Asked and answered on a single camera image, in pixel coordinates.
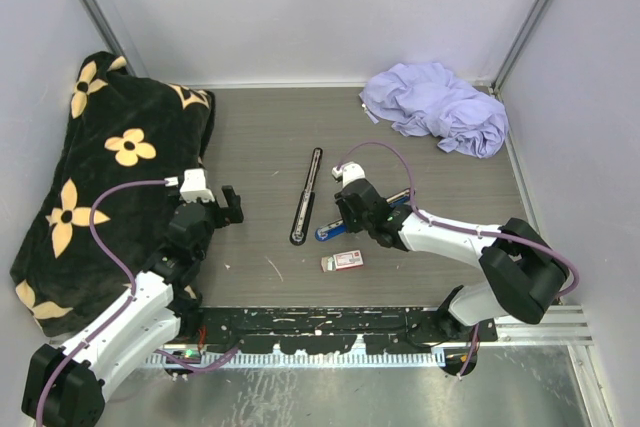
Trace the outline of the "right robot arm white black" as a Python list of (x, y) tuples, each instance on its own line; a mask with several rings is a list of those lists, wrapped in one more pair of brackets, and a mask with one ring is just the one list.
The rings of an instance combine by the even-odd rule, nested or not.
[(474, 227), (407, 204), (392, 207), (365, 178), (343, 179), (335, 203), (349, 233), (365, 231), (384, 248), (436, 254), (483, 273), (483, 282), (455, 288), (439, 307), (440, 332), (452, 341), (504, 315), (540, 323), (570, 277), (567, 263), (521, 219)]

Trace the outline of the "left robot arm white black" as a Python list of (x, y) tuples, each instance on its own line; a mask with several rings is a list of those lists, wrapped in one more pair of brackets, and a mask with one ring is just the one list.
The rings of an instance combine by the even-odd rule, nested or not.
[(92, 235), (131, 285), (61, 346), (44, 344), (32, 355), (21, 410), (36, 425), (95, 425), (113, 392), (149, 354), (199, 334), (199, 303), (184, 289), (199, 274), (215, 230), (243, 222), (241, 198), (225, 185), (227, 204), (220, 206), (206, 185), (192, 187), (185, 177), (160, 184), (178, 188), (181, 202), (164, 243), (140, 273)]

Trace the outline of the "black stapler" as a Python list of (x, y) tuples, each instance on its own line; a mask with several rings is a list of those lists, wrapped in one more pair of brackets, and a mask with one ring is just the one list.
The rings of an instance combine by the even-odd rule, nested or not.
[(322, 156), (323, 150), (320, 147), (316, 147), (312, 152), (311, 162), (289, 236), (289, 240), (294, 246), (300, 246), (306, 242), (315, 200), (314, 188)]

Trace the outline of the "blue stapler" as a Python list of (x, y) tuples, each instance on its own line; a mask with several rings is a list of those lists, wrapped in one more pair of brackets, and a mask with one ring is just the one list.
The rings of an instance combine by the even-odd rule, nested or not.
[[(395, 207), (409, 201), (410, 189), (406, 188), (386, 198), (389, 206)], [(346, 232), (346, 226), (342, 219), (335, 220), (316, 229), (314, 237), (317, 241), (324, 242)]]

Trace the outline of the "red white staple box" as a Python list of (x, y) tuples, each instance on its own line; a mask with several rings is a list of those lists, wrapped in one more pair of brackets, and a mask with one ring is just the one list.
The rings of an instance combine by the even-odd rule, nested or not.
[(338, 272), (362, 267), (364, 261), (360, 250), (351, 250), (323, 257), (320, 265), (323, 272)]

